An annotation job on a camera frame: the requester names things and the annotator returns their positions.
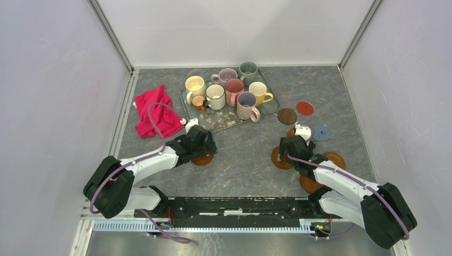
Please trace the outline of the dark walnut coaster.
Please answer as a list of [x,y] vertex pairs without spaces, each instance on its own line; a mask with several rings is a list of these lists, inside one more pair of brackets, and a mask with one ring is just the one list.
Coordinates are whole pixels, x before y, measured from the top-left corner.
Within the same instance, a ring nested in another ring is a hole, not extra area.
[[294,124],[297,121],[297,114],[290,108],[283,108],[277,113],[278,120],[286,125]]

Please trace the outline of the wooden coaster three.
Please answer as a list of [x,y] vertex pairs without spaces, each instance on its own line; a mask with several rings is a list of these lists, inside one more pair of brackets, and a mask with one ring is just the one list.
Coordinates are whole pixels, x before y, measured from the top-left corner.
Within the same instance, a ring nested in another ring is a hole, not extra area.
[[213,157],[214,155],[208,155],[205,157],[193,158],[191,162],[196,166],[205,166],[212,161]]

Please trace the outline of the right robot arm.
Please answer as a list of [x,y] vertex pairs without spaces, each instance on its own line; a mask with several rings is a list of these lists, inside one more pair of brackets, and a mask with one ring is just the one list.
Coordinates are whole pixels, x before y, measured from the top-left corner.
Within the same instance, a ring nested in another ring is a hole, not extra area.
[[361,227],[378,246],[390,249],[408,240],[417,220],[397,186],[379,185],[353,175],[326,156],[314,152],[315,144],[300,135],[282,137],[280,159],[300,176],[321,186],[309,196],[308,211],[315,218],[326,213]]

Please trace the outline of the wooden coaster four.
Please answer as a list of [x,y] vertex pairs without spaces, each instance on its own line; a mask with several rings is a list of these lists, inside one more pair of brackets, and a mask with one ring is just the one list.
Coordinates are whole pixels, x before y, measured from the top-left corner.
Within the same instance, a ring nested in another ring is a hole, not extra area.
[[329,161],[332,161],[338,167],[340,167],[344,170],[346,169],[345,160],[338,153],[333,152],[333,151],[328,151],[328,152],[323,153],[322,155],[325,156]]

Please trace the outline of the wooden coaster five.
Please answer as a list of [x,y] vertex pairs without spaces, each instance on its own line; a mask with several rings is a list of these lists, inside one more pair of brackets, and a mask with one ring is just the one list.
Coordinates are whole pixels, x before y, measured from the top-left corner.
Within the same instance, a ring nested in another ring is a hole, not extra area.
[[300,185],[308,194],[313,194],[315,191],[325,186],[303,175],[300,176]]

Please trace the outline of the red round coaster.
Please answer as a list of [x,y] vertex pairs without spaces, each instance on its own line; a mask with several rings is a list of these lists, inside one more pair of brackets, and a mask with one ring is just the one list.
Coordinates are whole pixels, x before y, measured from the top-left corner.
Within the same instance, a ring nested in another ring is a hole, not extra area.
[[314,113],[314,107],[306,101],[299,102],[296,105],[296,109],[301,115],[304,116],[310,116]]

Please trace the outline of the wooden coaster one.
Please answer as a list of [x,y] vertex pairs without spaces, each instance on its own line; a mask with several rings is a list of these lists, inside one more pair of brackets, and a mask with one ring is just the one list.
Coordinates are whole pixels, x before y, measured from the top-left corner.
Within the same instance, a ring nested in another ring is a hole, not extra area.
[[293,168],[293,164],[289,163],[287,157],[287,151],[281,155],[279,147],[275,147],[271,153],[271,161],[274,166],[282,170],[289,170]]

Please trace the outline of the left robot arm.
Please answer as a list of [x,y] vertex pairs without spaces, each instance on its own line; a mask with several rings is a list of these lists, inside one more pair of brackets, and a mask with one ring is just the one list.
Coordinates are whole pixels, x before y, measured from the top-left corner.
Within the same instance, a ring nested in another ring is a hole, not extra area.
[[136,184],[160,171],[216,153],[211,131],[193,125],[186,134],[141,156],[104,158],[85,185],[83,195],[90,201],[92,213],[99,212],[106,219],[124,210],[148,210],[154,217],[162,217],[167,212],[165,195],[154,187],[136,187]]

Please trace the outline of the wooden coaster two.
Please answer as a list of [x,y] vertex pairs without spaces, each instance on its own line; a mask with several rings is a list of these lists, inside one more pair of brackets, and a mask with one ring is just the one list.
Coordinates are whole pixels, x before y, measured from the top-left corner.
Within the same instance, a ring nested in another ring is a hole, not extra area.
[[296,128],[291,127],[291,128],[287,131],[286,137],[289,138],[289,137],[294,136],[294,135],[295,135],[295,132],[296,132]]

